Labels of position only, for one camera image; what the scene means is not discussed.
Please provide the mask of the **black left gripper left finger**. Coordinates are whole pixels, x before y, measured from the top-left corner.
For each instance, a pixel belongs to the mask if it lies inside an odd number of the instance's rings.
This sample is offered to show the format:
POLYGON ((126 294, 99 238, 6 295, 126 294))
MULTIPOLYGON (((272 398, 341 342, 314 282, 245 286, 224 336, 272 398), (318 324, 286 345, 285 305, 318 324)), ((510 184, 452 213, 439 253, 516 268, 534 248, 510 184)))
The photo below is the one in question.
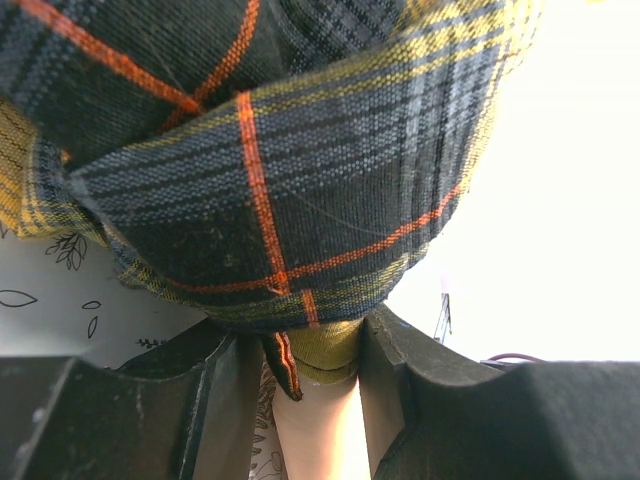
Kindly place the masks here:
POLYGON ((262 349, 203 321, 112 370, 1 361, 5 479, 245 479, 262 349))

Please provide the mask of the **mannequin hand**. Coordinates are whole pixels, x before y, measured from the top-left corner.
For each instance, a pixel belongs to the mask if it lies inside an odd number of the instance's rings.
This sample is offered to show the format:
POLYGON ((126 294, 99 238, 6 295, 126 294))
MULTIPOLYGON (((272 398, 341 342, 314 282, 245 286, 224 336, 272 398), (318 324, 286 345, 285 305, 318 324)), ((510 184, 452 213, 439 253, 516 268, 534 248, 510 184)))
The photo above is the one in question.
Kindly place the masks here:
POLYGON ((334 384, 301 379, 303 399, 277 387, 272 403, 287 475, 292 480, 371 477, 358 379, 334 384))

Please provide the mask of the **yellow plaid shirt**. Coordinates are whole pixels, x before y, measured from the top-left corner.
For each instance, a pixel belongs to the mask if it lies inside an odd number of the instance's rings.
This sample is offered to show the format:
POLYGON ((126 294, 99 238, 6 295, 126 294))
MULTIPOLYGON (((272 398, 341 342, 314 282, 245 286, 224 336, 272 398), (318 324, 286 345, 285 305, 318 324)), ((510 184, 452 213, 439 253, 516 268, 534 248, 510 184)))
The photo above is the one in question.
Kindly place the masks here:
POLYGON ((1 221, 335 382, 455 212, 540 1, 5 1, 1 221))

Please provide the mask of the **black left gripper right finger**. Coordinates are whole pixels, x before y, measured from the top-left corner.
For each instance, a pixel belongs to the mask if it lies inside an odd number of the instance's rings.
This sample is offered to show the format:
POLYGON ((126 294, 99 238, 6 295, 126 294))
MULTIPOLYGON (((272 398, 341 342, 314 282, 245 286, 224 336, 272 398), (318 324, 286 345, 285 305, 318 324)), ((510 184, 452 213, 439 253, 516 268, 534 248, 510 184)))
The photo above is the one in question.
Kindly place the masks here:
POLYGON ((639 367, 506 371, 439 344, 386 307, 361 334, 359 383, 376 479, 635 479, 639 367))

